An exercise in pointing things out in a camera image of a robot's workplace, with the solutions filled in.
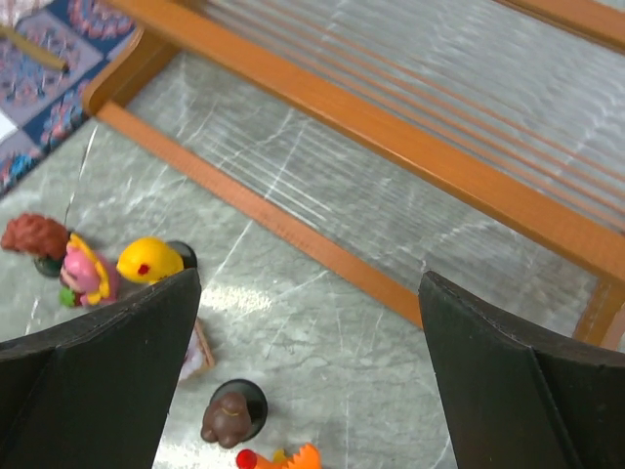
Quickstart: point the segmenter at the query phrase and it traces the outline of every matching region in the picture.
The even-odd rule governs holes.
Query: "wooden leg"
[[[153,32],[138,28],[128,47],[89,84],[83,108],[96,115],[110,101],[125,107],[179,51]]]
[[[573,338],[616,350],[625,332],[625,285],[600,280]]]

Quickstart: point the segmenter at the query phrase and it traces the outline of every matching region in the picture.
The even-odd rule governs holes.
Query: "brown bear figurine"
[[[202,439],[230,449],[241,443],[252,428],[247,401],[241,393],[225,393],[212,402],[202,419]]]

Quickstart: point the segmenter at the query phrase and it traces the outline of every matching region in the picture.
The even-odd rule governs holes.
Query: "patterned cloth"
[[[123,50],[134,24],[100,0],[55,0],[16,29],[63,57],[69,73],[0,39],[0,196],[84,123],[83,91]]]

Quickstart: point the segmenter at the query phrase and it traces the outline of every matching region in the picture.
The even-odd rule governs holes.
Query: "yellow handle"
[[[66,61],[58,58],[39,45],[30,42],[11,27],[0,24],[0,34],[13,42],[18,49],[37,63],[48,68],[54,68],[58,71],[67,71],[68,67]]]

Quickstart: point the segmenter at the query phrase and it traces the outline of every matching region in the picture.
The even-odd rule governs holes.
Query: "black round base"
[[[49,257],[37,257],[32,260],[35,265],[35,269],[43,277],[47,278],[59,278],[61,275],[61,267],[63,266],[63,259],[55,261]]]
[[[182,241],[167,241],[167,245],[182,256],[185,269],[197,269],[197,256],[191,246]]]
[[[248,442],[263,430],[267,422],[270,409],[265,393],[257,384],[247,379],[232,379],[217,388],[210,402],[216,401],[226,393],[241,393],[247,401],[247,411],[252,417],[252,428],[241,442]]]

